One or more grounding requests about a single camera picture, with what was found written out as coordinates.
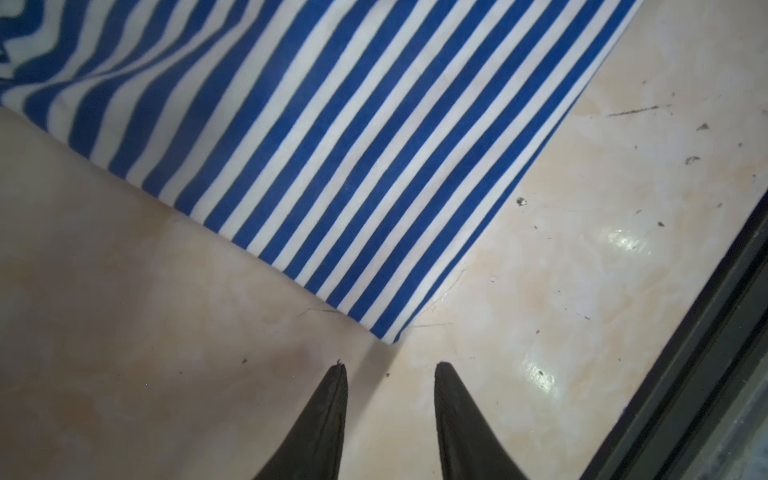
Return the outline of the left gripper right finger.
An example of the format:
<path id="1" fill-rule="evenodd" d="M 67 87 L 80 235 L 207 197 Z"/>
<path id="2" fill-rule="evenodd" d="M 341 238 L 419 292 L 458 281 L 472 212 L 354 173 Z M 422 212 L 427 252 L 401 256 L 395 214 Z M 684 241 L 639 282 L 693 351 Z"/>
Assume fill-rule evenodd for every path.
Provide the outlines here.
<path id="1" fill-rule="evenodd" d="M 455 368 L 437 364 L 434 407 L 444 479 L 524 479 L 494 435 Z"/>

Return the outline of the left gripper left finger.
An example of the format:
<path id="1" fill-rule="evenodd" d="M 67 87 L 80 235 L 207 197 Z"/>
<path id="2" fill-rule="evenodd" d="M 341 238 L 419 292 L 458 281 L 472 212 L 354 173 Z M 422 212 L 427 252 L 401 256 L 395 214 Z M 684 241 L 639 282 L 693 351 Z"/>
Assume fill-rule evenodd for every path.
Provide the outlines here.
<path id="1" fill-rule="evenodd" d="M 336 479 L 343 452 L 348 380 L 331 366 L 258 479 Z"/>

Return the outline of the blue white striped tank top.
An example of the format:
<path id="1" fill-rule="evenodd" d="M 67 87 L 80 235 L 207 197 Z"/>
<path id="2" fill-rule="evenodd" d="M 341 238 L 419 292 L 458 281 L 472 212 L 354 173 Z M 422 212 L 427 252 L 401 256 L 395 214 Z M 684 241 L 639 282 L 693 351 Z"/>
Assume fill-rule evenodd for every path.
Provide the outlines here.
<path id="1" fill-rule="evenodd" d="M 1 104 L 395 343 L 638 9 L 5 1 Z"/>

